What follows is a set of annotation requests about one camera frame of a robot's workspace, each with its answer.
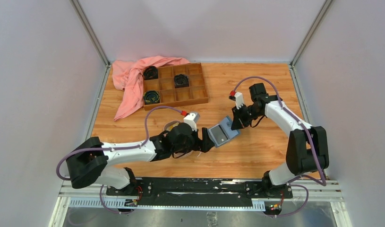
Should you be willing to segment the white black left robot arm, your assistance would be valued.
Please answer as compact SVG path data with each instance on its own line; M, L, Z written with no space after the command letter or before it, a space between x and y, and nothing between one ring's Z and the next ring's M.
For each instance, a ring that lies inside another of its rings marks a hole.
M115 165L180 158L192 151L206 153L214 146L207 128L202 128L199 137L197 131L182 122L147 141L114 144L90 137L64 160L72 188L82 189L99 183L114 187L124 195L132 195L137 189L134 173L128 167L119 169Z

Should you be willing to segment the teal leather card holder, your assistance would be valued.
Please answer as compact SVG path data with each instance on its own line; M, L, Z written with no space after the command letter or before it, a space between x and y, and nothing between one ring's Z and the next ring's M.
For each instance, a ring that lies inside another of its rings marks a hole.
M216 148L230 142L240 135L240 130L232 130L232 119L223 118L218 124L208 129L208 135Z

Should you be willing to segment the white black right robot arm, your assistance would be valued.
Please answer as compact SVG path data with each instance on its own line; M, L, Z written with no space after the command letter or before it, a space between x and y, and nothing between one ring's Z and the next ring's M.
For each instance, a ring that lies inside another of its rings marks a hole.
M309 172L319 172L319 184L325 184L324 170L329 167L327 133L322 126L313 126L299 118L283 102L278 94L269 95L264 84L249 87L251 105L245 105L243 94L232 90L232 130L244 129L256 119L268 118L288 136L285 162L267 171L262 177L259 191L274 197L287 183Z

